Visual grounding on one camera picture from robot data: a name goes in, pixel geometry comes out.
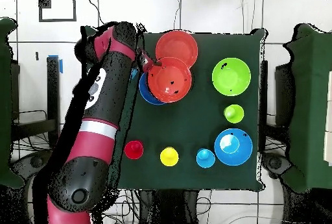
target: small cup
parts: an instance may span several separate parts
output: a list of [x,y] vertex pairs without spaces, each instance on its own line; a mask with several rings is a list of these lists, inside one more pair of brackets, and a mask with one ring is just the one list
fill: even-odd
[[224,109],[224,116],[230,123],[236,124],[244,118],[244,110],[242,106],[230,105]]
[[161,163],[167,167],[172,167],[179,161],[179,154],[173,147],[167,147],[160,153]]
[[215,154],[209,149],[201,148],[197,151],[196,162],[204,169],[210,168],[215,163]]
[[130,141],[124,147],[124,153],[129,159],[140,158],[143,150],[143,143],[139,140]]

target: small green bowl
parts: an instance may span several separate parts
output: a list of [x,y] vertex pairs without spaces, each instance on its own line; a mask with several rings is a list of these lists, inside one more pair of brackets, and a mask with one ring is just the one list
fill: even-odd
[[244,110],[242,106],[230,105],[224,109],[224,116],[230,123],[236,124],[244,118]]

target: lime green bowl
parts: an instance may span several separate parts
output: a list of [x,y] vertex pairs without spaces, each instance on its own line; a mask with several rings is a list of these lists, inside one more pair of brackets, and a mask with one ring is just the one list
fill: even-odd
[[243,93],[249,86],[251,77],[247,64],[238,58],[225,58],[212,71],[215,89],[226,96]]

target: white stripe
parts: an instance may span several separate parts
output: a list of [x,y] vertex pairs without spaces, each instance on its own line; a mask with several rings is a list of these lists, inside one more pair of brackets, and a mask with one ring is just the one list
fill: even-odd
[[97,121],[83,121],[80,126],[80,131],[88,131],[101,135],[105,135],[111,139],[115,139],[117,129],[113,126]]

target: red bowl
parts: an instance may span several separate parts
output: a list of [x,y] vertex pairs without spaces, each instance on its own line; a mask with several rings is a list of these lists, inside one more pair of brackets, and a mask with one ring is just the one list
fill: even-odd
[[154,97],[164,103],[177,102],[191,87],[191,72],[188,66],[177,58],[165,57],[148,72],[148,87]]
[[157,42],[156,57],[180,59],[189,68],[196,62],[198,47],[195,39],[185,31],[165,33]]

